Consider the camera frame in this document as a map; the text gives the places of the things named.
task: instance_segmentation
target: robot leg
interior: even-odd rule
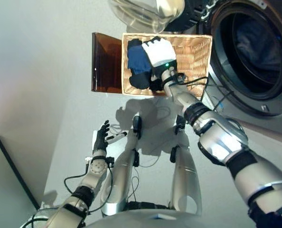
[[[172,149],[170,161],[175,163],[169,207],[196,215],[202,213],[199,179],[194,160],[189,151],[188,137],[184,128],[176,131],[178,145]]]

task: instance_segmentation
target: brown cabinet door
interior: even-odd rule
[[[122,93],[121,57],[121,40],[92,34],[92,91]]]

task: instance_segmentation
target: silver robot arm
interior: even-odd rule
[[[162,73],[164,91],[199,136],[201,152],[214,164],[229,169],[250,208],[249,217],[258,227],[267,227],[271,222],[282,224],[282,171],[249,149],[243,132],[202,104],[185,85],[178,85],[176,75],[174,67]]]
[[[56,213],[47,221],[47,228],[78,228],[81,227],[88,215],[89,208],[97,196],[109,164],[106,160],[106,147],[109,144],[122,139],[127,132],[107,137],[109,130],[108,121],[97,132],[96,142],[93,149],[92,160],[87,160],[88,174],[82,179],[72,195],[59,207]]]
[[[96,150],[90,164],[89,173],[83,178],[72,195],[59,207],[47,221],[47,228],[78,228],[86,218],[92,201],[97,196],[106,177],[108,165],[105,161],[106,151]]]

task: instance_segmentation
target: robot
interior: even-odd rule
[[[188,91],[183,74],[176,70],[175,52],[169,41],[155,37],[142,46],[153,73],[162,79],[166,95],[179,110],[176,134],[184,134],[185,123],[190,124],[199,136],[198,147],[204,156],[230,171],[238,192],[249,207],[248,215],[257,227],[282,227],[282,171],[248,147],[244,132]],[[197,216],[202,210],[201,194],[186,140],[179,140],[171,152],[175,172],[169,207],[127,203],[132,167],[138,166],[135,147],[141,137],[141,125],[141,118],[136,116],[132,140],[114,163],[102,189],[100,209],[105,217],[89,227],[204,227]],[[112,159],[106,157],[108,140],[111,140],[107,137],[108,130],[106,121],[97,132],[93,158],[88,161],[88,174],[45,227],[84,227],[83,221],[89,214],[91,203],[100,191],[107,169],[113,165]]]

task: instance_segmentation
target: metal joint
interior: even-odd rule
[[[211,5],[206,5],[206,14],[201,17],[201,21],[204,21],[208,18],[210,12],[212,11],[212,8],[215,7],[215,5],[218,1],[219,0],[213,0]]]

